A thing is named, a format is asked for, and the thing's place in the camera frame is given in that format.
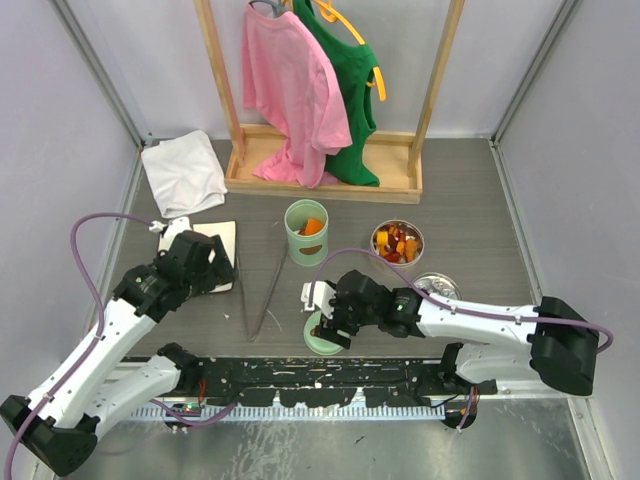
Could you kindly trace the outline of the mint green canister lid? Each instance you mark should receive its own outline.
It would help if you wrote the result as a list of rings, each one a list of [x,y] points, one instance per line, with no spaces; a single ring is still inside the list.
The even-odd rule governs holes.
[[[303,339],[307,347],[315,354],[321,356],[336,355],[344,350],[343,347],[327,340],[321,339],[312,334],[312,331],[319,325],[321,312],[316,311],[311,314],[305,322],[303,328]]]

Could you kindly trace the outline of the mint green tin canister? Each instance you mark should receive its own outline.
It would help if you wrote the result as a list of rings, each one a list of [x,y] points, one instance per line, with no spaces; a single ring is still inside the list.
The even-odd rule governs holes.
[[[321,232],[312,236],[302,236],[299,230],[309,218],[322,221]],[[312,267],[319,265],[328,254],[329,216],[325,207],[311,199],[301,199],[292,203],[284,214],[288,251],[298,265]]]

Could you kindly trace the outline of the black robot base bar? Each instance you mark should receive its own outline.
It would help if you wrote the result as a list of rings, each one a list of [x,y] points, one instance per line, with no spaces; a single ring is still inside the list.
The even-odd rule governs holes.
[[[202,395],[215,406],[269,407],[278,400],[287,408],[317,408],[349,405],[360,392],[368,408],[431,407],[439,396],[466,396],[472,387],[450,362],[420,358],[201,357],[188,380],[159,395]]]

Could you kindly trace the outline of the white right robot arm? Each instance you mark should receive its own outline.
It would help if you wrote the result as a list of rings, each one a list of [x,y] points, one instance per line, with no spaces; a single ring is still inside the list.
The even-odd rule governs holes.
[[[338,282],[304,285],[306,310],[321,313],[315,335],[342,349],[365,326],[396,338],[449,338],[438,379],[459,394],[471,384],[540,380],[564,394],[592,394],[603,331],[556,297],[498,306],[451,299],[417,285],[388,289],[357,270]]]

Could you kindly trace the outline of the metal serving tongs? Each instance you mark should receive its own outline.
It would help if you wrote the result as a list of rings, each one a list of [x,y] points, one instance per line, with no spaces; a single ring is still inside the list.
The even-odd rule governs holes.
[[[245,285],[243,261],[239,251],[235,253],[235,273],[236,283],[239,289],[240,313],[245,338],[253,343],[259,336],[264,323],[267,310],[270,307],[271,299],[280,279],[286,258],[288,256],[288,245],[284,243],[278,251],[277,261],[265,288],[258,291],[248,291]]]

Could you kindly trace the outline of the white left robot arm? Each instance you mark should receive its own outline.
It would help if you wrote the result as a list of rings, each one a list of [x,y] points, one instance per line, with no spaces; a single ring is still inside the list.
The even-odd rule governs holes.
[[[177,234],[152,263],[126,272],[97,325],[47,380],[29,395],[11,395],[2,403],[2,420],[56,475],[75,472],[131,411],[165,393],[188,396],[199,388],[199,359],[176,343],[161,347],[111,387],[103,383],[168,313],[234,279],[220,236]]]

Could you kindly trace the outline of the white cloth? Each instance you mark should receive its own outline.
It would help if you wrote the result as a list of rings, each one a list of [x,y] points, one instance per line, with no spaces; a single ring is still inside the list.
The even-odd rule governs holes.
[[[225,175],[205,132],[161,141],[145,148],[141,160],[163,218],[188,216],[225,203]]]

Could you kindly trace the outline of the white square plate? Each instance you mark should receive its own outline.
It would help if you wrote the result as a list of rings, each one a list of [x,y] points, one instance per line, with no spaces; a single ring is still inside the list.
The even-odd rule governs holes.
[[[192,296],[229,291],[235,273],[236,223],[195,224],[178,234],[168,250],[158,250],[154,265],[185,284]]]

